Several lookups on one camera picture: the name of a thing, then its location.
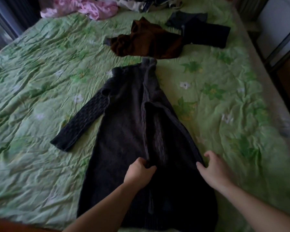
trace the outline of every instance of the forearm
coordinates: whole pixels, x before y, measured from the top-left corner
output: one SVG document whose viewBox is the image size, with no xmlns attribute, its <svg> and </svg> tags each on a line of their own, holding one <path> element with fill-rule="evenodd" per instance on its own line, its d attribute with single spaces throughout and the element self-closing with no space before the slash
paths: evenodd
<svg viewBox="0 0 290 232">
<path fill-rule="evenodd" d="M 100 203 L 81 215 L 64 232 L 117 231 L 137 191 L 131 185 L 121 184 Z"/>
<path fill-rule="evenodd" d="M 290 216 L 263 203 L 236 185 L 222 189 L 224 195 L 256 232 L 290 232 Z"/>
</svg>

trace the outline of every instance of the brown sweater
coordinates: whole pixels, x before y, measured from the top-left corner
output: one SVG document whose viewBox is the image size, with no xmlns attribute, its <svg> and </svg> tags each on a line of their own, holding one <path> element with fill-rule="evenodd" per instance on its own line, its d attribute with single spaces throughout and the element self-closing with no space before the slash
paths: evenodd
<svg viewBox="0 0 290 232">
<path fill-rule="evenodd" d="M 107 38 L 107 45 L 117 56 L 150 56 L 156 59 L 177 58 L 182 52 L 182 36 L 168 32 L 142 17 L 134 20 L 130 35 Z"/>
</svg>

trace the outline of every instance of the person's left hand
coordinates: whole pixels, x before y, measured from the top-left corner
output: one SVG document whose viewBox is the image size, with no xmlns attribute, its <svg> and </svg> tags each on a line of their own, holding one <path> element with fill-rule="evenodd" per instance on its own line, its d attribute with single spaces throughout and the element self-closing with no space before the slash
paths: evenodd
<svg viewBox="0 0 290 232">
<path fill-rule="evenodd" d="M 137 191 L 144 188 L 151 180 L 156 166 L 151 166 L 149 169 L 145 168 L 146 160 L 139 157 L 132 163 L 124 178 L 124 183 L 135 187 Z"/>
</svg>

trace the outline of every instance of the orange fabric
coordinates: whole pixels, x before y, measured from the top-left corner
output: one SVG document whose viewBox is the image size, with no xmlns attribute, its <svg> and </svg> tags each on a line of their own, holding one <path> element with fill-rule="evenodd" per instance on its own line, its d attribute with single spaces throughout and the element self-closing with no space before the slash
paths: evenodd
<svg viewBox="0 0 290 232">
<path fill-rule="evenodd" d="M 44 230 L 34 228 L 33 226 L 23 225 L 20 223 L 9 222 L 0 219 L 0 232 L 55 232 L 56 230 Z"/>
<path fill-rule="evenodd" d="M 149 56 L 156 59 L 177 58 L 182 52 L 182 36 L 164 30 L 142 17 L 134 20 L 130 35 L 110 39 L 117 56 Z"/>
</svg>

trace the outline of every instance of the folded black clothing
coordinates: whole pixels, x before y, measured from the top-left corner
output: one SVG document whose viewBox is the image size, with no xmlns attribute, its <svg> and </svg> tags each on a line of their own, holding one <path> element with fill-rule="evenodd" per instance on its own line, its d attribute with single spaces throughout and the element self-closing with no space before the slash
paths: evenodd
<svg viewBox="0 0 290 232">
<path fill-rule="evenodd" d="M 227 26 L 204 23 L 193 18 L 182 25 L 183 43 L 225 48 L 230 30 Z"/>
<path fill-rule="evenodd" d="M 207 13 L 190 14 L 190 13 L 185 13 L 179 10 L 179 11 L 174 12 L 171 15 L 171 17 L 168 19 L 165 25 L 168 27 L 182 29 L 182 25 L 184 25 L 191 19 L 198 19 L 201 22 L 206 22 Z"/>
<path fill-rule="evenodd" d="M 196 162 L 201 154 L 155 75 L 157 61 L 116 67 L 113 77 L 51 141 L 70 149 L 101 114 L 92 156 L 82 186 L 77 216 L 120 184 L 138 157 L 157 166 L 151 182 L 133 199 L 121 224 L 148 230 L 214 231 L 217 202 Z"/>
</svg>

